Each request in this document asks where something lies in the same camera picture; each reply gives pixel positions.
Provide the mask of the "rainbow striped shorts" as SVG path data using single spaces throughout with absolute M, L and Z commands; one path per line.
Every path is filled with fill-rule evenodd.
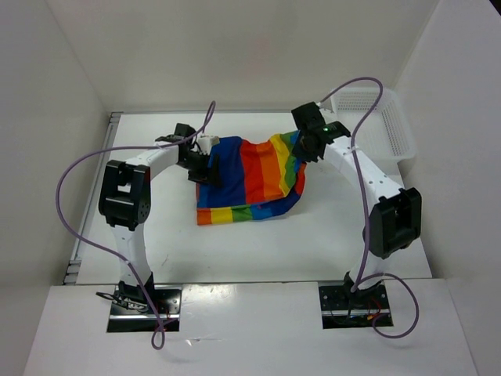
M 196 224 L 258 221 L 287 213 L 305 188 L 307 164 L 292 154 L 297 137 L 295 131 L 263 143 L 221 138 L 211 149 L 209 165 L 218 162 L 222 185 L 196 185 Z

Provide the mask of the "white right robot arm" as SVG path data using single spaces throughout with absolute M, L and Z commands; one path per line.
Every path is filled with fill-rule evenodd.
M 316 103 L 301 105 L 291 114 L 298 130 L 293 155 L 305 162 L 328 162 L 360 191 L 364 248 L 345 276 L 343 290 L 344 301 L 360 308 L 370 300 L 370 288 L 383 278 L 391 255 L 420 237 L 422 196 L 387 176 L 355 144 L 355 133 L 339 121 L 326 122 Z

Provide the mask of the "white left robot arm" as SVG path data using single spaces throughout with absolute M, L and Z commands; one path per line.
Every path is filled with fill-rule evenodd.
M 106 163 L 99 213 L 110 226 L 120 255 L 121 277 L 117 298 L 128 299 L 139 313 L 156 304 L 153 271 L 146 257 L 144 223 L 151 211 L 151 182 L 167 168 L 178 165 L 189 180 L 220 187 L 218 158 L 211 156 L 217 136 L 200 135 L 189 125 L 178 123 L 172 135 L 156 139 L 156 146 L 126 161 Z

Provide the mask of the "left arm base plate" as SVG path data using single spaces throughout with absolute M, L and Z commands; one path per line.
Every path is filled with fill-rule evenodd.
M 96 293 L 111 302 L 107 333 L 153 332 L 159 327 L 156 315 L 147 303 L 118 298 L 118 287 L 113 294 Z M 181 285 L 157 284 L 152 297 L 153 303 L 166 332 L 178 332 L 182 303 Z

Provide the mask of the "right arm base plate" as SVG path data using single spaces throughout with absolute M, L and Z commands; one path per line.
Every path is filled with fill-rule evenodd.
M 386 287 L 377 285 L 367 296 L 349 298 L 343 284 L 319 284 L 319 304 L 324 330 L 392 327 Z

